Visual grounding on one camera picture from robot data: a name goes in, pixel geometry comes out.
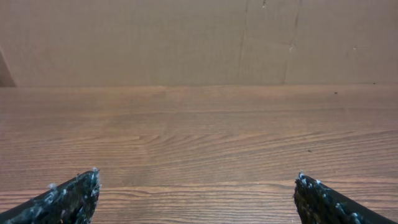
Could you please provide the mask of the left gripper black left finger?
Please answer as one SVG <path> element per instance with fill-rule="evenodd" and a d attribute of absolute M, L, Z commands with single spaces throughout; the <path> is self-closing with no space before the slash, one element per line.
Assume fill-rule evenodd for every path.
<path fill-rule="evenodd" d="M 1 213 L 2 224 L 90 224 L 100 195 L 99 170 L 74 178 Z"/>

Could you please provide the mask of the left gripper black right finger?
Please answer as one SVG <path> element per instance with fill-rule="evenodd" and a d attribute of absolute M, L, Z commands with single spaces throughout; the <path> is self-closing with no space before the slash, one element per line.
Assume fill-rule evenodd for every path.
<path fill-rule="evenodd" d="M 395 224 L 303 172 L 295 180 L 294 203 L 302 224 Z"/>

